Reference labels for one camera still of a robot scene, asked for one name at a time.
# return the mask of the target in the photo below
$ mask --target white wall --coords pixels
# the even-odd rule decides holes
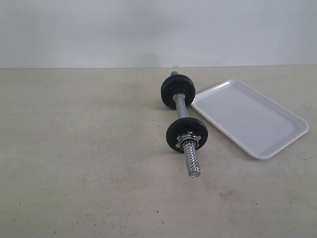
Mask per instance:
[[[0,0],[0,67],[317,63],[316,0]]]

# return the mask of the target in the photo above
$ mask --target dumbbell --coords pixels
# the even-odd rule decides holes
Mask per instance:
[[[166,131],[166,141],[173,150],[185,154],[188,175],[192,178],[201,173],[196,150],[200,149],[208,138],[205,124],[196,118],[188,117],[187,106],[193,102],[195,93],[193,81],[176,71],[171,73],[160,89],[164,104],[176,109],[178,115],[178,119]]]

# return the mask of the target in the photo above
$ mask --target black weight plate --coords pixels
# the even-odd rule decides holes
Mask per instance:
[[[196,136],[201,136],[201,140],[196,150],[200,149],[207,141],[208,130],[205,124],[197,118],[180,118],[174,121],[166,131],[166,141],[168,145],[175,151],[184,153],[183,150],[176,147],[178,143],[177,137],[179,135],[186,134],[187,132],[193,132]]]
[[[193,102],[196,93],[193,81],[183,74],[168,77],[160,88],[160,96],[164,104],[172,109],[176,109],[173,101],[175,93],[183,93],[185,95],[185,104],[189,106]]]

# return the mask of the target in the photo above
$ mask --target rectangular plastic tray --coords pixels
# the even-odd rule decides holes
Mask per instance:
[[[256,159],[266,160],[308,131],[308,124],[239,80],[196,95],[192,107]]]

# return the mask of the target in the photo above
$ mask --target tray rim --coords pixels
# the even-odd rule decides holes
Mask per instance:
[[[296,117],[297,119],[301,120],[304,124],[305,124],[305,129],[299,131],[300,133],[298,133],[296,136],[292,137],[292,139],[290,139],[287,143],[283,144],[281,147],[279,147],[278,149],[276,149],[275,151],[272,151],[270,154],[268,154],[267,156],[261,156],[258,154],[253,153],[248,147],[246,147],[243,143],[241,143],[239,140],[237,140],[234,136],[232,136],[232,134],[230,134],[229,131],[227,131],[224,127],[222,127],[221,125],[219,125],[216,121],[212,120],[206,113],[204,113],[199,107],[197,107],[197,105],[195,104],[197,102],[197,96],[200,96],[202,94],[205,94],[209,91],[213,91],[215,89],[217,89],[219,86],[225,84],[224,86],[226,86],[227,84],[230,83],[234,83],[234,82],[238,82],[240,84],[242,84],[243,86],[253,90],[255,93],[259,94],[260,96],[264,97],[266,100],[269,100],[271,103],[279,106],[281,109],[287,111],[289,114],[291,114],[292,116]],[[266,95],[260,93],[259,91],[257,91],[256,89],[250,87],[249,85],[247,85],[246,83],[238,80],[238,79],[229,79],[227,81],[224,81],[222,83],[219,83],[209,89],[206,89],[198,94],[196,94],[193,102],[191,103],[191,106],[199,113],[201,114],[206,120],[208,120],[212,125],[214,125],[218,130],[220,130],[223,134],[225,134],[230,140],[232,140],[235,144],[237,144],[241,149],[243,149],[245,152],[247,152],[247,154],[249,154],[251,157],[255,158],[255,159],[259,159],[259,160],[267,160],[270,159],[271,157],[273,157],[274,155],[276,155],[278,152],[280,152],[281,150],[283,150],[285,147],[287,147],[288,145],[290,145],[291,143],[293,143],[295,140],[297,140],[298,138],[300,138],[301,136],[303,136],[308,130],[309,130],[309,125],[308,123],[302,119],[301,117],[299,117],[298,115],[294,114],[293,112],[291,112],[290,110],[286,109],[285,107],[283,107],[282,105],[278,104],[277,102],[275,102],[274,100],[272,100],[271,98],[267,97]]]

